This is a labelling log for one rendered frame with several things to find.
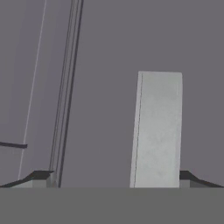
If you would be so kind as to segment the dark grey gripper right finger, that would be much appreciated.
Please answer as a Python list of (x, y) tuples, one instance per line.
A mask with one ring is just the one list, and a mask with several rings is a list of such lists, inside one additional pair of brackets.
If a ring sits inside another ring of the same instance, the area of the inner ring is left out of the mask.
[(212, 187), (212, 188), (222, 188), (222, 185), (217, 185), (205, 181), (203, 179), (197, 178), (189, 171), (180, 171), (179, 172), (179, 187), (180, 188), (203, 188), (203, 187)]

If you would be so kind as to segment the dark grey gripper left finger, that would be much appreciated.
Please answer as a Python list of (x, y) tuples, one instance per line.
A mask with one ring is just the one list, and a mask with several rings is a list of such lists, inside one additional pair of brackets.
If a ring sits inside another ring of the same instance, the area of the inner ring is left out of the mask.
[(54, 171), (33, 171), (20, 180), (0, 185), (0, 188), (50, 188), (55, 187)]

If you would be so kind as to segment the pale grey upright block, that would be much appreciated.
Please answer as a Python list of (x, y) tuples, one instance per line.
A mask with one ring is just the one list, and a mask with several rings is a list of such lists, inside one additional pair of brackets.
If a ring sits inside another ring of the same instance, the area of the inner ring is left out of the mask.
[(138, 73), (131, 188), (179, 187), (182, 100), (182, 73)]

